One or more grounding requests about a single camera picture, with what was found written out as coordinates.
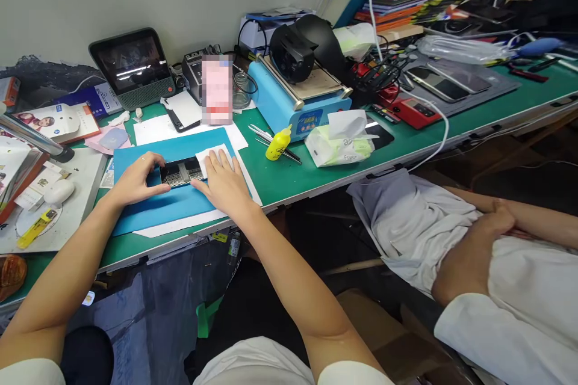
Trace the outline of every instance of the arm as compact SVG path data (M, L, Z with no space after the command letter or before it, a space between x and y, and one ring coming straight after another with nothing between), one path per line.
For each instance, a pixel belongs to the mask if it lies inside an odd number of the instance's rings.
M491 212L494 197L483 196L475 192L445 186L445 189L477 207L481 212ZM516 219L516 226L537 238L562 245L578 248L578 218L551 209L526 203L505 200L511 214Z
M155 163L164 159L151 152L136 160L56 254L0 338L0 369L33 358L60 362L66 324L90 290L122 209L170 189L146 186Z
M503 200L494 200L493 206L493 212L472 224L441 262L432 296L444 307L462 294L489 296L489 263L494 241L516 223Z
M220 159L227 161L224 153ZM253 245L303 337L315 380L325 367L342 360L383 372L331 291L251 200L237 159L233 158L234 170L229 164L223 167L214 152L205 163L208 185L199 180L191 184L227 213Z

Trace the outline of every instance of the sitting person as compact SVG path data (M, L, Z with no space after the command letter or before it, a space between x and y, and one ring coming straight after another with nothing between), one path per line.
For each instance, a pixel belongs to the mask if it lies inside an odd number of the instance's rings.
M445 307L439 340L509 385L576 383L578 218L406 170L347 191L389 268Z

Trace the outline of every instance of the white shirt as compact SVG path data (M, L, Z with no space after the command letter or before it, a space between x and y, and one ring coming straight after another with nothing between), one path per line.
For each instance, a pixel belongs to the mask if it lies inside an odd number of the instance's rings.
M0 370L0 383L65 385L56 363L31 359ZM193 385L255 385L277 383L314 385L313 374L286 347L265 337L243 340L213 358ZM331 364L319 375L318 385L394 385L375 368L354 361Z

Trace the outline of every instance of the hand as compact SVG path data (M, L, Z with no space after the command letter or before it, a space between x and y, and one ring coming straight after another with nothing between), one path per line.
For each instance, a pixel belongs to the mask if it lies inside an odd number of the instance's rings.
M155 164L164 167L164 158L158 153L145 153L125 170L106 197L116 205L126 206L169 192L170 186L166 183L146 186L146 177L155 169Z
M255 202L249 195L247 184L241 172L241 166L233 157L233 168L223 150L219 150L217 159L214 151L205 158L208 183L198 179L191 180L191 185L202 192L218 210L229 215L233 220L252 207Z
M516 224L516 219L510 213L506 202L502 199L495 199L493 202L494 212L482 215L476 225L489 230L493 236L498 238L504 233L512 230Z

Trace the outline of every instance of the tissue pack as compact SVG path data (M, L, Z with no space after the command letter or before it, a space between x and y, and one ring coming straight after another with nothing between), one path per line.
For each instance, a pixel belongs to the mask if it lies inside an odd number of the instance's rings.
M370 157L375 147L365 133L364 110L332 113L329 124L318 126L305 138L305 145L317 167L351 164Z

